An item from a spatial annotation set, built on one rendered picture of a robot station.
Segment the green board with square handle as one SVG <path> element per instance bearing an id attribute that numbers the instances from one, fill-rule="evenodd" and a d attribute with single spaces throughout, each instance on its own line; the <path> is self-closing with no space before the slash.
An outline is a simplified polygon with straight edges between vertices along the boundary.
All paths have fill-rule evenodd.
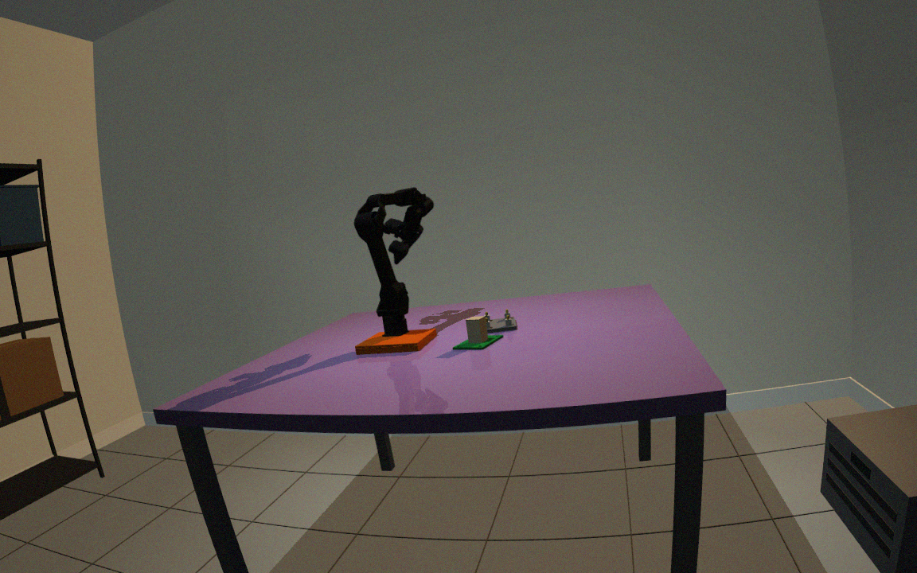
<path id="1" fill-rule="evenodd" d="M 456 345 L 454 349 L 484 349 L 505 337 L 505 335 L 488 335 L 486 316 L 466 319 L 466 329 L 468 329 L 468 340 Z"/>

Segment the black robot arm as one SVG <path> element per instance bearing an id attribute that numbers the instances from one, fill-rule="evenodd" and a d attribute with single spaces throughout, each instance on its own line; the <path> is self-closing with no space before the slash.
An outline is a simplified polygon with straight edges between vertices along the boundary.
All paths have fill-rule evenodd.
<path id="1" fill-rule="evenodd" d="M 371 195 L 354 217 L 354 228 L 360 238 L 368 244 L 381 284 L 380 303 L 376 312 L 377 316 L 383 319 L 384 334 L 382 337 L 408 333 L 407 322 L 404 318 L 404 315 L 408 314 L 408 292 L 405 290 L 404 283 L 396 281 L 396 273 L 394 273 L 382 239 L 383 232 L 396 233 L 394 238 L 398 238 L 403 221 L 390 218 L 384 223 L 387 216 L 386 205 L 410 206 L 405 211 L 404 223 L 408 226 L 419 226 L 421 218 L 433 209 L 434 204 L 430 198 L 426 197 L 426 193 L 420 193 L 415 186 L 412 186 L 410 189 L 403 189 L 395 193 Z M 376 207 L 379 207 L 378 211 L 371 212 Z"/>

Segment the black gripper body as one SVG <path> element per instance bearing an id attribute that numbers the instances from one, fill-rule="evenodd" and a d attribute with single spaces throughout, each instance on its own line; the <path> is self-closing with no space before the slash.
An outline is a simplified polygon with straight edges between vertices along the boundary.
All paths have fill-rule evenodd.
<path id="1" fill-rule="evenodd" d="M 405 257 L 408 253 L 408 243 L 412 242 L 418 236 L 421 236 L 423 228 L 421 224 L 419 226 L 408 226 L 404 222 L 401 224 L 401 231 L 398 233 L 398 238 L 401 238 L 403 242 L 392 242 L 389 246 L 389 251 L 397 254 L 398 256 Z"/>

